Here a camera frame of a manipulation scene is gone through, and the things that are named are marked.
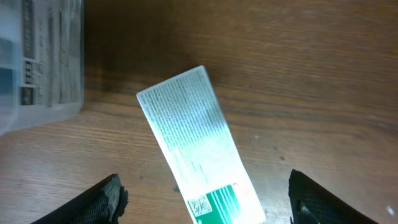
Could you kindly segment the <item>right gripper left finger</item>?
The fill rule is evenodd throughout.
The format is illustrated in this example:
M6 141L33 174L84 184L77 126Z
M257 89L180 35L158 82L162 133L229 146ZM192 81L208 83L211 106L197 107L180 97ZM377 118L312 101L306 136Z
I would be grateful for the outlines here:
M111 174L32 224L117 223L129 202L118 174Z

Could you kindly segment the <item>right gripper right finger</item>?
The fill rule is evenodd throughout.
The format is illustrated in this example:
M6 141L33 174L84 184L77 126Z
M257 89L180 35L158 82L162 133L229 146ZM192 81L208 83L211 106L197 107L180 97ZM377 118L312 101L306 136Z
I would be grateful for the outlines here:
M291 224L377 224L295 169L289 177L289 199L292 208Z

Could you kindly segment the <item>white green medicine box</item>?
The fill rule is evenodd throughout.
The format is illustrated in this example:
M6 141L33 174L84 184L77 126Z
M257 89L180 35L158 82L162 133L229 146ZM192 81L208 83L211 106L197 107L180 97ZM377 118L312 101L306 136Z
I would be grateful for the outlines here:
M140 91L137 100L193 223L266 220L204 66Z

